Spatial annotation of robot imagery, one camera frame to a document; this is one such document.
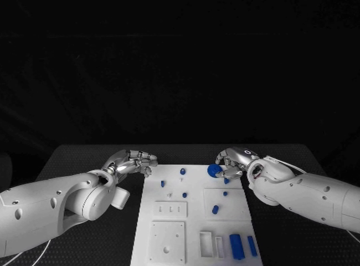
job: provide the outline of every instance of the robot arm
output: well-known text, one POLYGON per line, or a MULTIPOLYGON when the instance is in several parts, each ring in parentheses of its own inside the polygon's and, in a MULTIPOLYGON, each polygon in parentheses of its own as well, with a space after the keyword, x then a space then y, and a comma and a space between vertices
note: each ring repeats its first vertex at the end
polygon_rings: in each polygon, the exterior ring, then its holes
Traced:
POLYGON ((151 175, 157 157, 120 151, 101 170, 17 186, 0 193, 0 258, 17 254, 69 228, 97 220, 110 205, 124 208, 130 192, 117 184, 128 173, 151 175))
POLYGON ((218 177, 236 179, 248 171, 249 188, 259 200, 283 205, 306 218, 360 233, 360 188, 311 173, 295 176, 277 159, 258 155, 248 149, 228 148, 218 156, 228 170, 218 177))

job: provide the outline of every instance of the cable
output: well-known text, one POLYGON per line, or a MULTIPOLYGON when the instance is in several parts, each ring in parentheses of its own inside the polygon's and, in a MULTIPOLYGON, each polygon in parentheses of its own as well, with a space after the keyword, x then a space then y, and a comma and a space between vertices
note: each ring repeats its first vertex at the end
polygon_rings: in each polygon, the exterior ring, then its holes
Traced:
POLYGON ((48 244, 46 244, 46 248, 45 248, 45 250, 43 250, 43 252, 42 252, 42 254, 41 254, 41 256, 39 256, 39 258, 38 258, 38 260, 36 260, 36 262, 33 263, 32 266, 35 266, 36 263, 39 262, 39 260, 41 260, 41 258, 42 258, 42 256, 43 256, 43 254, 45 254, 45 252, 46 252, 46 249, 48 249, 49 244, 51 244, 51 240, 49 240, 49 242, 48 242, 48 244))
POLYGON ((300 167, 297 167, 297 166, 291 165, 290 163, 278 160, 277 158, 272 158, 271 156, 267 156, 265 158, 270 158, 271 160, 275 160, 275 161, 284 163, 285 165, 288 165, 290 167, 293 167, 294 169, 297 169, 301 173, 307 173, 300 167))
POLYGON ((359 241, 360 243, 360 240, 356 238, 356 236, 352 234, 352 232, 347 230, 347 233, 353 236, 353 238, 359 241))
MULTIPOLYGON (((36 262, 33 263, 32 266, 35 266, 36 263, 39 262, 39 260, 41 260, 41 258, 42 258, 42 256, 43 256, 43 254, 45 254, 45 252, 46 252, 46 249, 48 249, 49 244, 51 244, 51 240, 49 240, 49 242, 48 242, 48 244, 46 244, 46 248, 43 249, 43 252, 42 252, 42 254, 41 254, 41 256, 39 256, 39 258, 38 258, 38 260, 36 260, 36 262)), ((10 260, 3 266, 7 266, 7 265, 9 265, 9 264, 10 264, 10 263, 19 258, 19 256, 20 256, 22 254, 23 254, 23 252, 19 253, 19 254, 16 255, 16 257, 13 257, 12 260, 10 260)))
POLYGON ((3 266, 7 266, 7 265, 9 265, 9 264, 17 259, 17 257, 19 257, 22 254, 23 254, 23 252, 19 253, 19 254, 16 255, 16 257, 13 257, 12 260, 10 260, 3 266))

